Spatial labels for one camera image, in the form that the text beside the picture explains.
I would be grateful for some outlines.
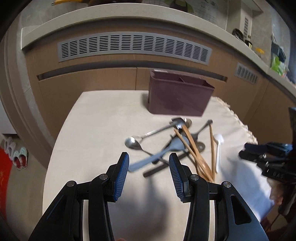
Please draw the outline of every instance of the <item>countertop edge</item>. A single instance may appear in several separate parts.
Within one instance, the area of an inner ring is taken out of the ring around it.
[[[24,48],[44,36],[76,24],[111,18],[142,18],[160,20],[182,25],[202,32],[231,46],[236,51],[245,55],[265,74],[275,79],[296,97],[296,88],[292,85],[292,83],[278,75],[275,71],[271,70],[252,50],[250,50],[242,41],[238,40],[232,34],[195,15],[158,5],[117,3],[78,9],[58,16],[38,27],[34,26],[31,31],[30,29],[27,29],[21,35],[21,46]]]

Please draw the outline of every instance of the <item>tablecloth lace trim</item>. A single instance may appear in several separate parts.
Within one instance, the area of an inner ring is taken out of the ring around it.
[[[229,104],[227,104],[226,102],[224,102],[222,99],[220,99],[219,97],[214,97],[214,99],[216,99],[221,105],[223,105],[224,107],[226,107],[228,109],[228,111],[231,112],[231,114],[233,115],[233,117],[237,120],[237,122],[239,123],[239,125],[245,129],[245,131],[248,133],[249,135],[249,142],[252,144],[258,144],[256,137],[254,137],[253,133],[251,131],[249,131],[248,126],[244,125],[242,123],[242,121],[239,119],[239,117],[233,112],[233,110],[231,110],[231,107]]]

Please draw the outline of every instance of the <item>table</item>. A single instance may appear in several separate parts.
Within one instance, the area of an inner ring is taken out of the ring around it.
[[[91,181],[105,173],[111,164],[117,163],[123,151],[129,153],[130,163],[147,157],[144,152],[128,149],[124,145],[125,138],[167,125],[174,117],[148,112],[147,96],[147,91],[82,93],[69,113],[52,152],[44,184],[43,212],[67,181]],[[238,152],[246,142],[256,142],[252,133],[227,104],[216,97],[211,97],[202,117],[190,119],[192,133],[208,119],[213,120],[213,133],[220,133],[225,139],[221,148],[221,173],[217,174],[216,183],[230,181],[261,220],[272,207],[270,187],[255,163],[238,158]],[[142,142],[142,147],[156,153],[170,139],[170,134],[174,134],[173,129],[149,137]],[[200,133],[199,141],[206,145],[202,156],[211,167],[209,136],[207,128]],[[189,159],[184,159],[182,163],[195,173]],[[115,239],[183,240],[190,204],[183,204],[177,197],[169,168],[145,179],[142,173],[152,167],[153,164],[150,164],[137,172],[128,172],[121,197],[116,203],[109,204]],[[214,240],[213,207],[211,201],[209,240]],[[89,240],[87,216],[85,201],[84,240]]]

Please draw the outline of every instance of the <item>yellow lid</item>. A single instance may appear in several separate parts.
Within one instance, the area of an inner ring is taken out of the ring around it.
[[[255,49],[257,52],[259,52],[260,54],[264,54],[264,50],[260,49],[260,48],[256,48]]]

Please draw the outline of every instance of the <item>air vent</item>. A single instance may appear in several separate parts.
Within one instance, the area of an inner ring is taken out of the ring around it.
[[[258,80],[258,76],[241,63],[237,63],[237,68],[234,75],[252,84],[256,84]]]
[[[248,37],[248,27],[249,27],[249,20],[244,18],[244,37]]]
[[[145,32],[110,32],[58,43],[59,61],[118,53],[139,53],[186,59],[208,65],[212,49],[173,36]]]

